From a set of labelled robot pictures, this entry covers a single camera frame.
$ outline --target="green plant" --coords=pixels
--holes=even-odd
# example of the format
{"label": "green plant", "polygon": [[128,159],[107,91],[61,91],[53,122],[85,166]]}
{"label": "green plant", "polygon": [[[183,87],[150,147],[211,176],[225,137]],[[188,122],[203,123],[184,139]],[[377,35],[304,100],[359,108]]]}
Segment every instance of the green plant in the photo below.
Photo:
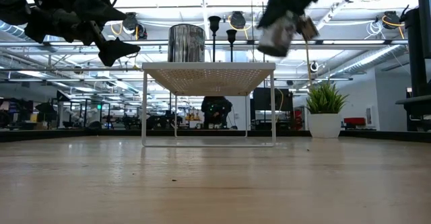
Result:
{"label": "green plant", "polygon": [[310,88],[307,109],[311,114],[338,114],[346,103],[347,96],[339,94],[335,85],[328,82]]}

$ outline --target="white table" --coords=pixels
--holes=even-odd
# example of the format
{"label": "white table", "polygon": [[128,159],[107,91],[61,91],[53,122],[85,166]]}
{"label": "white table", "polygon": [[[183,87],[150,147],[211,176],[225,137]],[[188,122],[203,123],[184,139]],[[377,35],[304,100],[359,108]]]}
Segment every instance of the white table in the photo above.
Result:
{"label": "white table", "polygon": [[244,96],[246,106],[248,95],[268,76],[271,78],[271,121],[272,145],[148,145],[146,144],[147,122],[142,120],[142,145],[145,147],[273,147],[275,129],[275,63],[143,63],[142,112],[147,109],[147,79],[151,75],[162,87],[175,95],[175,137],[176,103],[178,96]]}

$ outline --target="silver canister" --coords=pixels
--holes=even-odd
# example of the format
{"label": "silver canister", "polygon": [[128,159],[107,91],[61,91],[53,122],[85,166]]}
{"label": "silver canister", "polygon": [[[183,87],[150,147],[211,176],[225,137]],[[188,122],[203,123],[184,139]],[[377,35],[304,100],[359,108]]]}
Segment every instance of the silver canister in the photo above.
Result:
{"label": "silver canister", "polygon": [[168,62],[205,62],[205,31],[188,24],[171,27]]}

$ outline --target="white pot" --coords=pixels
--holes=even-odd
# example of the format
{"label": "white pot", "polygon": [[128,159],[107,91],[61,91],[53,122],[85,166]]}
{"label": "white pot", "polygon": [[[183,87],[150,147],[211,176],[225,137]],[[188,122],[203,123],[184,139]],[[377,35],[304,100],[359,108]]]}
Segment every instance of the white pot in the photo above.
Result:
{"label": "white pot", "polygon": [[337,138],[341,130],[339,114],[309,114],[308,128],[312,137]]}

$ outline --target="perforated tabletop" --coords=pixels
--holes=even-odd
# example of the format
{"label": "perforated tabletop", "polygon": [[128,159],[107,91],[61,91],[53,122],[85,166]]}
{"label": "perforated tabletop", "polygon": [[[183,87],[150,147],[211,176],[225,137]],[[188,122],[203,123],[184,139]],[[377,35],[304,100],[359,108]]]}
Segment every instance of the perforated tabletop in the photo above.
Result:
{"label": "perforated tabletop", "polygon": [[275,63],[143,63],[142,69],[177,96],[247,96]]}

